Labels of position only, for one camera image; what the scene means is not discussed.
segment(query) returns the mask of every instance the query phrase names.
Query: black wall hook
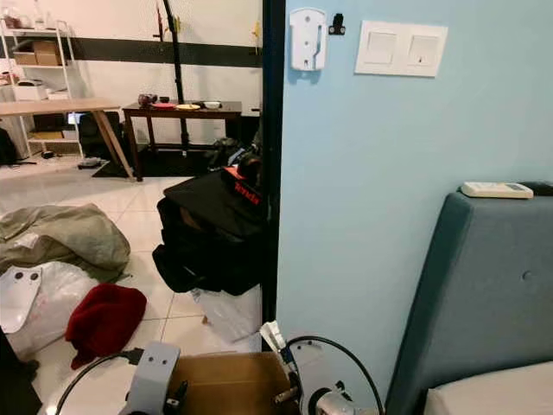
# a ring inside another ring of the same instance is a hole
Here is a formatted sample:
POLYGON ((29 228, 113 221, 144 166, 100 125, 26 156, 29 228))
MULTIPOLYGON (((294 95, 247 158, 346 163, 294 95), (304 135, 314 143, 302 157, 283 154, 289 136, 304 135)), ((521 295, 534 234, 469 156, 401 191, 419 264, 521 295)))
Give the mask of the black wall hook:
POLYGON ((344 15, 341 13, 336 13, 334 19, 332 20, 332 26, 328 28, 329 35, 345 35, 346 27, 342 25, 344 22, 344 15))

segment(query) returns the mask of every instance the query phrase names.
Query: door frame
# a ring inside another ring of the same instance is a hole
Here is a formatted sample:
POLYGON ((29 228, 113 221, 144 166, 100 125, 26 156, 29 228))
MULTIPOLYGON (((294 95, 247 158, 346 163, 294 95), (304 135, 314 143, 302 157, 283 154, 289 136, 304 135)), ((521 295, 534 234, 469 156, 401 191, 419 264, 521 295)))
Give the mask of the door frame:
POLYGON ((263 214, 266 219, 263 322, 277 318, 278 231, 283 134, 286 0, 263 0, 263 214))

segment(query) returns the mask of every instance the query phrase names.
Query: black backpack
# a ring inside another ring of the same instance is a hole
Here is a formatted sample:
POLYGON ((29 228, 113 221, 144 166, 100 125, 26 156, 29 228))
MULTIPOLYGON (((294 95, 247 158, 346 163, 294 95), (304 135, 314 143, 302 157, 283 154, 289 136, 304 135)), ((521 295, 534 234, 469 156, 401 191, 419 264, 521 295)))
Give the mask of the black backpack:
POLYGON ((0 128, 0 166, 17 164, 17 151, 10 140, 10 135, 4 128, 0 128))

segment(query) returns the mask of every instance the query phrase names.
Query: white light switch panel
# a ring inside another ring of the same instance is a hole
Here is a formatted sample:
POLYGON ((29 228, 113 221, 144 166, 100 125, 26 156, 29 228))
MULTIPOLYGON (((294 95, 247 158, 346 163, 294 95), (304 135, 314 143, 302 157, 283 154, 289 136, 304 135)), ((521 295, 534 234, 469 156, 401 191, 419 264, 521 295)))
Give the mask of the white light switch panel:
POLYGON ((355 73, 434 77, 448 28, 363 21, 355 73))

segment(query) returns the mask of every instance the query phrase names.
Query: tiled floor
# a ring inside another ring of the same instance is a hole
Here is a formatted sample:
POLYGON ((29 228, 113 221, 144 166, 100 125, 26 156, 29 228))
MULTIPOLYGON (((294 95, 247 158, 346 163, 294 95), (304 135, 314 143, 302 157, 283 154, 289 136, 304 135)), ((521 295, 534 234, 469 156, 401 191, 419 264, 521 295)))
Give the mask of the tiled floor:
MULTIPOLYGON (((91 178, 90 170, 77 170, 76 157, 39 159, 39 165, 0 168, 0 215, 17 208, 44 204, 80 205, 95 203, 105 211, 130 242, 126 272, 132 275, 119 284, 139 289, 148 305, 143 321, 126 348, 144 347, 152 340, 173 343, 181 354, 220 351, 251 351, 258 338, 229 344, 202 324, 201 308, 188 294, 175 294, 162 281, 151 258, 161 242, 161 222, 156 204, 162 191, 184 178, 145 178, 129 182, 117 178, 91 178)), ((75 351, 59 339, 36 355, 41 362, 34 382, 45 409, 57 402, 75 375, 69 364, 75 351)), ((135 368, 126 361, 112 361, 94 369, 71 394, 64 415, 118 413, 124 406, 135 368)))

